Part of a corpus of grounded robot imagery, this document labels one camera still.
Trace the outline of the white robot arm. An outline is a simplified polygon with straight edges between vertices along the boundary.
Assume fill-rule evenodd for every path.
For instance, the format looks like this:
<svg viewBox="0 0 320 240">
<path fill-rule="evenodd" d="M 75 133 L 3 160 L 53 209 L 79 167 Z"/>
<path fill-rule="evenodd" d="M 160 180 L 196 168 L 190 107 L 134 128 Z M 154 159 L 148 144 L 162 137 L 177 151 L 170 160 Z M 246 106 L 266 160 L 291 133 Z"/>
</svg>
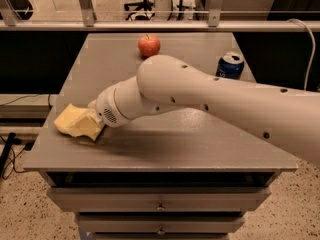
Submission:
<svg viewBox="0 0 320 240">
<path fill-rule="evenodd" d="M 87 109 L 74 107 L 73 137 L 96 139 L 102 128 L 179 107 L 202 110 L 314 165 L 320 164 L 320 94 L 204 73 L 168 55 L 141 63 Z"/>
</svg>

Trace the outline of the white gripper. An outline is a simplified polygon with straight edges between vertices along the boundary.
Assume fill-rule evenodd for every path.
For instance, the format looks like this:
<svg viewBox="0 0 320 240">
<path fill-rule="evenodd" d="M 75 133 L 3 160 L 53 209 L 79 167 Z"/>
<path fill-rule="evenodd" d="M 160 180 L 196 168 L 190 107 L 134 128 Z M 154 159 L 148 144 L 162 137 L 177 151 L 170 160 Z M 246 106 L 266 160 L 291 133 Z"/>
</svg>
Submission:
<svg viewBox="0 0 320 240">
<path fill-rule="evenodd" d="M 129 123 L 129 120 L 120 113 L 115 100 L 116 86 L 111 86 L 101 92 L 97 99 L 88 103 L 87 112 L 84 112 L 67 126 L 67 132 L 72 137 L 87 136 L 97 138 L 104 128 L 120 127 Z"/>
</svg>

